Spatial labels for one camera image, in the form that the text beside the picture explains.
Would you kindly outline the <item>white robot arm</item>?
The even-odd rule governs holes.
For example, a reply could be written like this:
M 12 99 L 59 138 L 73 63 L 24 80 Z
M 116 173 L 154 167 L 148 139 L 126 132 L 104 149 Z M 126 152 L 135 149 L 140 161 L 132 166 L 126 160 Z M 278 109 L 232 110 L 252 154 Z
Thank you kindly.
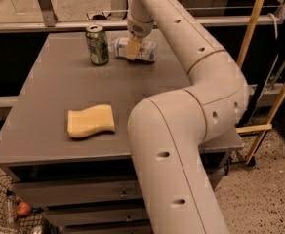
M 132 110 L 128 135 L 154 234 L 230 234 L 199 154 L 246 110 L 246 79 L 225 48 L 178 0 L 132 0 L 134 20 L 152 17 L 190 84 Z

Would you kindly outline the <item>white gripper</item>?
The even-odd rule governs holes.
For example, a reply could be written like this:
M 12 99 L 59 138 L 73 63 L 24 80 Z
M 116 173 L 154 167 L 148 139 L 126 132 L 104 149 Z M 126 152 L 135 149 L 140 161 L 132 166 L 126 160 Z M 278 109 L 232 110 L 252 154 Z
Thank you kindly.
M 127 29 L 132 35 L 128 40 L 126 58 L 134 60 L 138 55 L 143 38 L 147 37 L 154 26 L 153 21 L 141 22 L 135 19 L 131 14 L 127 17 Z

